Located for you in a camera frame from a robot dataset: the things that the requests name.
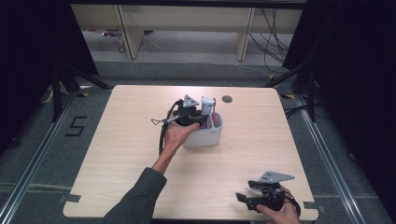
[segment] cable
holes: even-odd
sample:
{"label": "cable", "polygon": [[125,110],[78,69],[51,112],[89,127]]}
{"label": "cable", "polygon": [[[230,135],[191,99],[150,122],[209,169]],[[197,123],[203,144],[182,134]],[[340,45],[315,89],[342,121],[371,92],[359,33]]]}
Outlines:
{"label": "cable", "polygon": [[286,58],[285,52],[283,52],[282,48],[280,47],[280,40],[277,38],[277,31],[276,31],[276,8],[273,8],[273,34],[274,38],[276,39],[276,43],[279,49],[279,53],[282,56],[283,60]]}
{"label": "cable", "polygon": [[266,54],[269,54],[272,58],[274,58],[275,60],[277,60],[280,63],[283,63],[283,60],[279,57],[277,57],[273,52],[269,51],[268,49],[266,49],[265,47],[263,47],[254,37],[252,34],[249,34],[251,39],[253,40],[253,42],[256,44],[256,46],[263,51]]}
{"label": "cable", "polygon": [[274,35],[274,38],[276,39],[276,43],[283,45],[284,48],[289,49],[288,46],[282,43],[282,41],[277,38],[277,32],[276,32],[276,8],[273,8],[273,27],[271,27],[267,17],[265,16],[264,9],[262,8],[262,15],[264,16],[265,20],[267,21],[268,27],[270,28],[271,33]]}
{"label": "cable", "polygon": [[[170,119],[171,114],[175,108],[176,105],[178,105],[180,102],[180,100],[176,101],[171,109],[168,111],[168,114],[166,115],[166,120]],[[159,145],[159,154],[161,155],[161,153],[163,152],[163,139],[165,138],[165,132],[166,132],[166,128],[168,127],[168,123],[164,122],[163,123],[163,127],[161,128],[161,134],[160,134],[160,145]]]}
{"label": "cable", "polygon": [[[273,9],[273,25],[272,25],[272,26],[271,26],[270,22],[268,21],[267,16],[265,15],[265,12],[264,12],[264,9],[263,9],[263,8],[262,8],[262,15],[264,16],[264,18],[265,18],[265,20],[266,20],[266,22],[267,22],[267,24],[268,24],[268,27],[269,27],[269,29],[270,29],[270,35],[269,35],[268,39],[265,39],[265,38],[264,38],[265,40],[267,40],[267,44],[265,45],[265,52],[268,52],[268,51],[269,51],[269,50],[268,50],[268,45],[269,45],[269,43],[271,42],[271,36],[274,36],[274,39],[276,40],[276,43],[277,43],[277,46],[278,46],[280,55],[281,55],[281,57],[282,57],[282,59],[280,59],[280,62],[283,63],[283,62],[284,62],[284,53],[283,53],[283,51],[282,51],[282,49],[281,49],[281,47],[280,47],[279,39],[277,38],[277,35],[274,33],[274,27],[276,27],[276,10]],[[274,71],[274,70],[272,70],[272,69],[270,69],[270,68],[268,67],[267,61],[266,61],[266,54],[264,54],[264,64],[265,64],[265,66],[267,67],[267,69],[269,69],[270,71],[272,71],[272,72],[274,72],[274,73],[280,73],[280,72]]]}
{"label": "cable", "polygon": [[[143,34],[143,37],[145,37],[155,48],[157,48],[160,52],[163,52],[163,49],[161,49],[157,44],[155,44],[154,43],[154,41],[152,41],[149,37],[147,37],[145,34]],[[169,57],[165,57],[165,58],[167,58],[167,59],[169,59],[169,60],[173,60],[173,61],[176,61],[176,62],[185,62],[185,63],[194,63],[194,62],[190,62],[190,61],[187,61],[187,60],[184,60],[184,59],[173,59],[173,58],[169,58]],[[214,64],[214,65],[216,65],[216,63],[199,63],[199,64]],[[268,73],[265,73],[265,72],[263,72],[263,71],[261,71],[261,70],[259,70],[259,69],[256,69],[256,68],[248,68],[248,67],[245,67],[245,66],[242,66],[242,65],[239,65],[239,64],[233,64],[233,63],[231,63],[231,64],[228,64],[228,65],[233,65],[233,66],[235,66],[235,67],[239,67],[239,68],[243,68],[243,69],[247,69],[247,70],[252,70],[252,71],[256,71],[256,72],[259,72],[259,73],[262,73],[262,74],[264,74],[264,75],[266,75],[266,76],[270,76],[270,74],[268,74]]]}
{"label": "cable", "polygon": [[297,107],[294,107],[294,108],[286,108],[286,109],[284,109],[284,110],[289,110],[288,112],[285,113],[286,119],[289,119],[290,116],[292,114],[294,114],[295,112],[297,112],[299,110],[307,109],[307,108],[308,108],[308,105],[300,105],[300,106],[297,106]]}
{"label": "cable", "polygon": [[[266,42],[270,42],[267,38],[265,38],[265,36],[263,36],[262,34],[260,34],[260,35],[262,36],[262,38],[263,38]],[[272,43],[272,42],[270,42],[270,44],[271,44],[272,46],[282,48],[283,50],[289,50],[288,47],[280,47],[278,44],[274,44],[274,43]]]}

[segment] metal rail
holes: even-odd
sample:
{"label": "metal rail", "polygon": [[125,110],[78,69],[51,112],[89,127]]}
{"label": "metal rail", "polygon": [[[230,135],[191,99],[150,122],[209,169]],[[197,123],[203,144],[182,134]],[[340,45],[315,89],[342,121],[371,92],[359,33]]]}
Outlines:
{"label": "metal rail", "polygon": [[3,204],[0,212],[0,221],[3,224],[8,224],[12,217],[14,216],[15,212],[17,211],[23,196],[25,195],[26,191],[29,189],[30,183],[32,182],[37,170],[40,167],[41,162],[44,160],[47,151],[50,148],[50,145],[53,139],[56,136],[56,133],[59,130],[59,127],[64,121],[64,117],[67,113],[68,108],[76,99],[77,93],[70,92],[65,100],[64,100],[64,110],[63,113],[56,119],[54,122],[51,123],[49,126],[49,130],[47,131],[46,135],[44,136],[40,146],[35,152],[35,155],[30,160],[28,166],[26,167],[23,175],[21,176],[19,182],[12,190],[11,194],[8,196],[7,201]]}
{"label": "metal rail", "polygon": [[[296,100],[298,106],[305,105],[303,96],[296,95]],[[344,204],[344,207],[346,209],[347,214],[349,215],[351,222],[356,224],[366,223],[361,213],[361,210],[359,209],[359,206],[355,201],[355,198],[353,197],[351,191],[349,190],[349,187],[340,169],[338,168],[334,159],[332,158],[332,153],[327,148],[327,145],[320,134],[317,124],[315,122],[312,122],[311,118],[309,118],[309,115],[305,110],[303,110],[302,113],[303,113],[303,118],[305,120],[305,124],[308,127],[309,132],[311,132],[315,144],[317,145],[320,157],[323,159],[323,162],[327,168],[327,171],[329,172],[329,175],[340,196],[340,199]]]}

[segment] white box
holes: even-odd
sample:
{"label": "white box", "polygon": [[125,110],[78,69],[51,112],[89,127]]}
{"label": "white box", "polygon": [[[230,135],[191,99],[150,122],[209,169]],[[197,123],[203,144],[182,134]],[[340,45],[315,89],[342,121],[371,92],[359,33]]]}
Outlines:
{"label": "white box", "polygon": [[207,147],[219,143],[223,121],[220,114],[215,113],[214,115],[215,121],[213,122],[212,114],[210,114],[206,122],[206,129],[198,129],[192,132],[184,142],[183,147]]}

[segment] black cable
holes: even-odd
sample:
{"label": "black cable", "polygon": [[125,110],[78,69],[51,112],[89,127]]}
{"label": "black cable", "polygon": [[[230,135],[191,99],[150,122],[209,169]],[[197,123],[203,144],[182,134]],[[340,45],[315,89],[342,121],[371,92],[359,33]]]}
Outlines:
{"label": "black cable", "polygon": [[[180,103],[181,100],[176,101],[171,109],[168,111],[168,114],[166,115],[166,119],[165,120],[169,120],[171,117],[171,114],[175,108],[176,105],[178,105]],[[168,127],[168,123],[164,122],[163,123],[163,127],[161,128],[161,134],[160,134],[160,146],[159,146],[159,155],[161,155],[161,153],[163,153],[163,139],[165,138],[165,132],[166,132],[166,128]]]}
{"label": "black cable", "polygon": [[294,114],[295,112],[297,112],[297,111],[299,111],[299,110],[307,109],[307,108],[308,108],[308,105],[300,105],[300,106],[297,106],[297,107],[294,107],[294,108],[287,108],[287,109],[284,109],[284,110],[289,110],[288,112],[285,113],[286,119],[289,119],[290,116],[291,116],[292,114]]}
{"label": "black cable", "polygon": [[285,191],[284,198],[287,199],[287,200],[289,200],[289,201],[291,202],[291,204],[293,204],[294,207],[296,207],[297,215],[300,216],[300,214],[301,214],[301,207],[300,207],[300,205],[297,203],[297,201],[295,200],[295,198],[293,197],[293,195],[291,195],[290,193],[288,193],[290,196],[286,196],[286,193],[288,193],[288,192]]}
{"label": "black cable", "polygon": [[[265,38],[265,36],[263,36],[262,34],[260,34],[261,36],[262,36],[262,38],[265,40],[265,42],[269,42],[269,40],[267,39],[267,38]],[[278,47],[278,45],[276,45],[276,44],[274,44],[274,43],[272,43],[272,42],[270,42],[270,45],[272,45],[272,46],[274,46],[274,47]]]}
{"label": "black cable", "polygon": [[[271,31],[271,32],[270,32],[270,36],[268,37],[267,44],[265,45],[265,51],[268,51],[268,45],[269,45],[269,43],[270,43],[270,41],[271,41],[271,36],[273,35],[274,32],[273,32],[273,28],[271,27],[270,22],[269,22],[268,19],[267,19],[267,16],[266,16],[265,13],[264,13],[264,9],[263,9],[263,8],[262,8],[262,15],[264,16],[265,20],[267,21],[268,27],[270,28],[270,31]],[[264,54],[264,64],[265,64],[265,67],[267,67],[267,69],[270,70],[271,72],[274,72],[274,73],[283,73],[283,72],[274,71],[274,70],[272,70],[271,68],[269,68],[268,65],[267,65],[267,61],[266,61],[265,55],[266,55],[266,54]]]}
{"label": "black cable", "polygon": [[251,39],[253,40],[253,42],[256,44],[256,46],[263,51],[266,54],[269,54],[272,58],[274,58],[275,60],[279,61],[280,63],[283,63],[282,59],[280,59],[279,57],[277,57],[273,52],[269,51],[268,49],[266,49],[265,47],[263,47],[254,37],[252,34],[250,34]]}
{"label": "black cable", "polygon": [[[274,28],[271,27],[270,22],[268,21],[267,17],[265,16],[265,12],[264,9],[262,8],[262,15],[264,16],[265,20],[267,21],[268,27],[270,28],[271,33],[274,35],[274,38],[276,39],[276,42],[280,43],[281,45],[283,45],[283,47],[285,47],[286,49],[289,49],[288,46],[286,46],[285,44],[282,43],[282,41],[279,40],[279,38],[277,38],[277,32],[274,32]],[[276,25],[276,8],[273,8],[273,24]]]}

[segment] black sleeve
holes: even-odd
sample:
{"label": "black sleeve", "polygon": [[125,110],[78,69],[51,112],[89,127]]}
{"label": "black sleeve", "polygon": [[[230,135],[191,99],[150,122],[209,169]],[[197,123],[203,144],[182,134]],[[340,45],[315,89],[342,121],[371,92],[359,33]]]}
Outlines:
{"label": "black sleeve", "polygon": [[105,215],[102,223],[151,223],[155,203],[165,184],[163,175],[146,168],[134,187]]}

